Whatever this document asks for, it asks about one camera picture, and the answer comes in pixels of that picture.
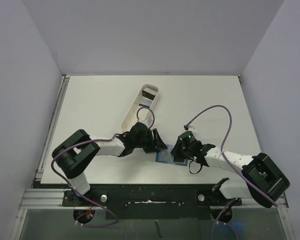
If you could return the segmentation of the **blue card holder wallet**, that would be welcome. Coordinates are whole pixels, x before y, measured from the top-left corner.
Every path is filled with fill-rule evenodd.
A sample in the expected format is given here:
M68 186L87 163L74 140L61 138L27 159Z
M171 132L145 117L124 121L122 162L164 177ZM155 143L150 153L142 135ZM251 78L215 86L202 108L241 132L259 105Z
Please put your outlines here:
M163 163L163 164L187 166L188 165L187 159L178 158L171 154L171 151L173 150L173 148L174 148L174 145L168 144L167 149L157 151L155 161L157 163Z

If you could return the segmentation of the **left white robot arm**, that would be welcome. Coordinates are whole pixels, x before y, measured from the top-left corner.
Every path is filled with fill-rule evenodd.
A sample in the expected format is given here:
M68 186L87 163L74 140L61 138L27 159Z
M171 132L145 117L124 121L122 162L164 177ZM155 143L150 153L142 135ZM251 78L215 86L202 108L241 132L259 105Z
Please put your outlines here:
M92 139L83 129L77 130L52 152L51 169L72 191L74 200L85 206L92 199L91 187L85 169L96 156L125 157L135 149L146 154L167 150L157 129L137 122L129 131L116 133L110 139Z

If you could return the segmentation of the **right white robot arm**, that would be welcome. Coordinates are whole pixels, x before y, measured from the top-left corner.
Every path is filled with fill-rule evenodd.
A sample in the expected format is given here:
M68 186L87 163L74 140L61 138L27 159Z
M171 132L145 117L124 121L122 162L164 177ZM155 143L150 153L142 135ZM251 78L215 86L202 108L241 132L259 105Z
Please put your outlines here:
M271 208L290 187L288 178L267 154L243 155L224 151L214 144L203 144L191 131L178 136L171 154L178 160L194 160L201 167L220 168L243 179L243 182L226 180L212 192L213 200L220 205L229 199L251 198L259 205Z

